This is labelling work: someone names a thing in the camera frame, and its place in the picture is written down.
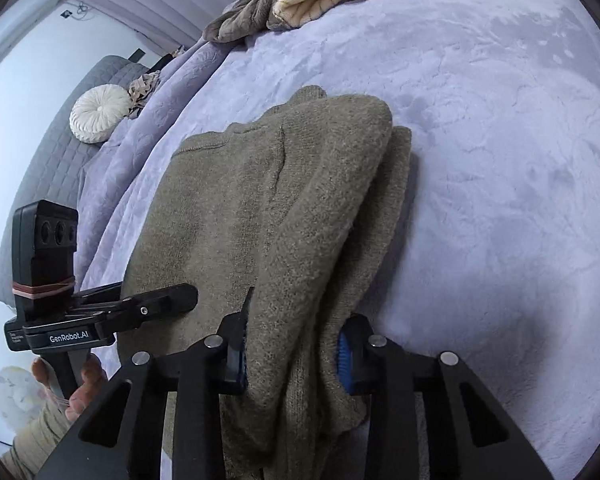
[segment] camera lens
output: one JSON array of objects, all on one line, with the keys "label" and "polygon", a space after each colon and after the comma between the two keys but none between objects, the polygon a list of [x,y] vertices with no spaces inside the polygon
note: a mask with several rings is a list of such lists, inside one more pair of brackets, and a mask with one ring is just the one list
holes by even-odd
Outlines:
[{"label": "camera lens", "polygon": [[58,222],[56,224],[56,244],[60,245],[64,239],[64,224]]},{"label": "camera lens", "polygon": [[43,244],[49,243],[49,235],[50,234],[51,234],[51,225],[49,225],[49,222],[43,223],[42,227],[40,228],[40,239],[42,240]]}]

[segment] round white pillow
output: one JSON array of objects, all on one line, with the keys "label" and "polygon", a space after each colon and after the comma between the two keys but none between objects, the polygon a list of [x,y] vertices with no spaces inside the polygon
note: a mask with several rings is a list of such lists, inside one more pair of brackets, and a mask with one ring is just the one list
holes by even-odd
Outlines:
[{"label": "round white pillow", "polygon": [[104,142],[132,106],[131,97],[122,86],[96,86],[75,102],[69,115],[69,126],[82,142]]}]

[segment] white wall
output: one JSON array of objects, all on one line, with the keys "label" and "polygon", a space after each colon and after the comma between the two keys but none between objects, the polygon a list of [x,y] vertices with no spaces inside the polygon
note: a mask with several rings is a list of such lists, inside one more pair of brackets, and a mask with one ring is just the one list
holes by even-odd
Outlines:
[{"label": "white wall", "polygon": [[[67,96],[103,56],[146,51],[120,22],[93,10],[83,21],[65,19],[60,16],[65,9],[75,11],[68,3],[60,4],[0,64],[0,240],[24,171]],[[148,67],[156,61],[152,53],[141,60]],[[32,354],[10,352],[4,340],[2,326],[12,315],[0,303],[0,369],[29,368]],[[12,439],[0,419],[0,440]]]}]

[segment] white patterned round object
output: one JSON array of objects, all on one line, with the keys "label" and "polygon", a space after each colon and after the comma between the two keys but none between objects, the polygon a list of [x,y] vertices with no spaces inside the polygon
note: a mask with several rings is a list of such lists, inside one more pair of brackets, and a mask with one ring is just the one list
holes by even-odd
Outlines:
[{"label": "white patterned round object", "polygon": [[17,366],[0,370],[0,416],[15,433],[35,420],[46,401],[44,386]]},{"label": "white patterned round object", "polygon": [[122,86],[96,86],[75,102],[69,115],[69,126],[82,142],[104,142],[132,106],[131,97]]}]

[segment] gray quilted headboard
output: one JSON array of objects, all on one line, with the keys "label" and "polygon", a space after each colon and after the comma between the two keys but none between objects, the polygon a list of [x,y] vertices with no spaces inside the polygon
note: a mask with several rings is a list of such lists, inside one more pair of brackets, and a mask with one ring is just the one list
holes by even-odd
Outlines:
[{"label": "gray quilted headboard", "polygon": [[80,170],[100,149],[85,144],[69,129],[69,114],[74,103],[87,90],[104,84],[128,86],[147,68],[119,56],[106,56],[84,77],[64,102],[46,131],[24,174],[11,205],[0,245],[0,301],[15,308],[11,291],[11,218],[13,212],[38,200],[50,200],[75,208],[78,203]]}]

